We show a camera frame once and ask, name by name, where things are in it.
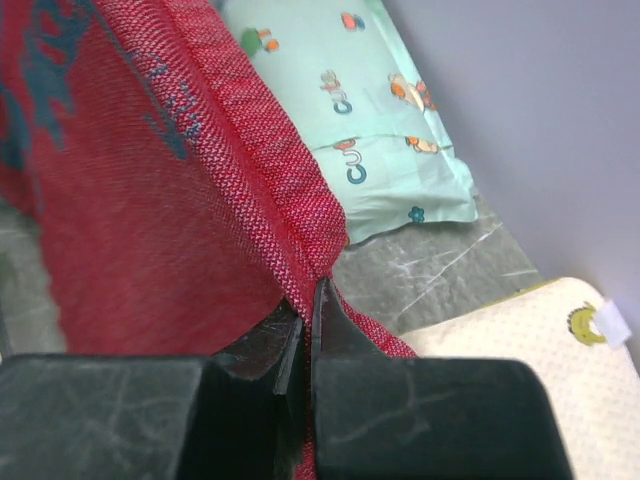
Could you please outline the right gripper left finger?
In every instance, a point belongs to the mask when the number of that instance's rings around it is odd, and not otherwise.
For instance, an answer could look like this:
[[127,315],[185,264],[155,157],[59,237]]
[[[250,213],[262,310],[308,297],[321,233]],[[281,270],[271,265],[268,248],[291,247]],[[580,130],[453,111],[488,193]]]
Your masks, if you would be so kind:
[[303,343],[281,303],[212,356],[13,356],[1,366],[1,475],[291,479]]

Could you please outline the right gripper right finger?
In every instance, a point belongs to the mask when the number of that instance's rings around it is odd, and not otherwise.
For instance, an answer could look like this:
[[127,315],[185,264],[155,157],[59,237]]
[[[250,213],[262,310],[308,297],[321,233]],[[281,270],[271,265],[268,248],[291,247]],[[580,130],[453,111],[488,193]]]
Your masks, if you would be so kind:
[[398,358],[347,316],[332,282],[311,327],[321,479],[569,479],[547,392],[514,359]]

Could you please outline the cream yellow foam pillow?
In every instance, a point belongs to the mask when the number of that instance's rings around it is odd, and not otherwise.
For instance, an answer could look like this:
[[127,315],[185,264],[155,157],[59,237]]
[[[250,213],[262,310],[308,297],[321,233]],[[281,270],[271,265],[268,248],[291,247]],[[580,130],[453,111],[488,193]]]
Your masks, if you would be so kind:
[[421,356],[515,359],[544,385],[577,479],[639,476],[639,375],[616,308],[563,277],[402,335]]

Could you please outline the red patterned pillowcase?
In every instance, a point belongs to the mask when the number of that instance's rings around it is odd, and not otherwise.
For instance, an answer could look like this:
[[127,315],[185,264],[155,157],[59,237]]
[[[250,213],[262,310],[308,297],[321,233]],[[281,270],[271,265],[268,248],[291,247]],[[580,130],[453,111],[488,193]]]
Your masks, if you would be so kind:
[[345,241],[202,1],[3,2],[1,193],[40,226],[66,355],[212,356],[281,303],[305,326]]

